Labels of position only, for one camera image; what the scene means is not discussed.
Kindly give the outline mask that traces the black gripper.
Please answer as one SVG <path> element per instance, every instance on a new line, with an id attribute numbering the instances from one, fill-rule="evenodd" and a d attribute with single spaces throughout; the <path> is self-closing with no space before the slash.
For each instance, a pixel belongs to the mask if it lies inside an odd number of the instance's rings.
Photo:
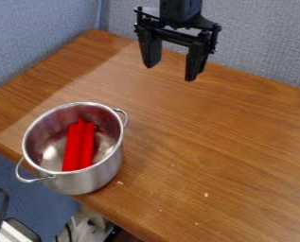
<path id="1" fill-rule="evenodd" d="M 160 0 L 160 7 L 135 9 L 144 64 L 152 68 L 163 58 L 163 42 L 189 47 L 185 80 L 203 73 L 208 53 L 217 51 L 221 25 L 201 15 L 203 0 Z"/>

